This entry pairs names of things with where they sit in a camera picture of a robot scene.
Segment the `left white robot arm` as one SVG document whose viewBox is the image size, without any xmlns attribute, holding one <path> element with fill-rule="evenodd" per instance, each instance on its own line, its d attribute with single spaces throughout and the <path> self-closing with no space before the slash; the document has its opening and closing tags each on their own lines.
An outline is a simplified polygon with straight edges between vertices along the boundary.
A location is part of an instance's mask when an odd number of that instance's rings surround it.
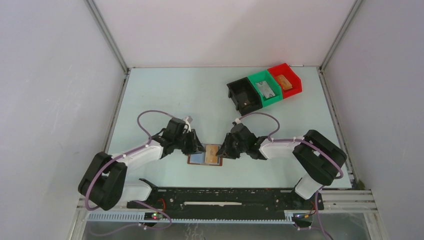
<svg viewBox="0 0 424 240">
<path fill-rule="evenodd" d="M 156 206 L 158 194 L 152 191 L 154 187 L 143 180 L 127 180 L 127 175 L 174 150 L 188 156 L 205 153 L 190 123 L 190 117 L 173 117 L 165 128 L 136 148 L 115 155 L 98 152 L 77 188 L 85 196 L 85 207 L 90 211 L 98 208 L 108 211 L 120 201 L 139 201 L 145 208 Z"/>
</svg>

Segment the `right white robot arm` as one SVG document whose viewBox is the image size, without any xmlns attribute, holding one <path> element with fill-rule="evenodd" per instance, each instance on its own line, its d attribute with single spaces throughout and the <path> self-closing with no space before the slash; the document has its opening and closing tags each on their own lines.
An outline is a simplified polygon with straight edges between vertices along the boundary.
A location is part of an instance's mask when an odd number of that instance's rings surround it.
<svg viewBox="0 0 424 240">
<path fill-rule="evenodd" d="M 291 194 L 291 204 L 304 209 L 311 197 L 334 180 L 343 178 L 342 166 L 347 155 L 317 130 L 310 129 L 301 137 L 275 139 L 256 136 L 244 124 L 237 123 L 217 150 L 219 158 L 238 159 L 247 154 L 254 160 L 270 160 L 292 154 L 305 170 Z"/>
</svg>

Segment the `brown leather card holder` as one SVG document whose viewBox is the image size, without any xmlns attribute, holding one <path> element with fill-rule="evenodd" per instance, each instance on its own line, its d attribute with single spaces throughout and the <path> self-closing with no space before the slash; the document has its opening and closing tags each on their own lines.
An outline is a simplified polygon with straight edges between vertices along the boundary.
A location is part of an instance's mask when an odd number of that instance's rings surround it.
<svg viewBox="0 0 424 240">
<path fill-rule="evenodd" d="M 189 155 L 187 163 L 189 165 L 217 166 L 223 165 L 223 158 L 216 156 L 221 145 L 204 144 L 205 152 Z"/>
</svg>

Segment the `gold VIP credit card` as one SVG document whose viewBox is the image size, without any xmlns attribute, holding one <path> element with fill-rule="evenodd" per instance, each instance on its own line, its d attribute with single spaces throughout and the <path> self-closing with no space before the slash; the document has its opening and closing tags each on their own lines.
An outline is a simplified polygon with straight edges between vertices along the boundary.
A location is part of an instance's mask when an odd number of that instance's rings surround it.
<svg viewBox="0 0 424 240">
<path fill-rule="evenodd" d="M 219 150 L 220 146 L 217 144 L 208 144 L 205 147 L 205 160 L 204 162 L 207 165 L 220 165 L 221 159 L 217 156 L 217 152 Z"/>
</svg>

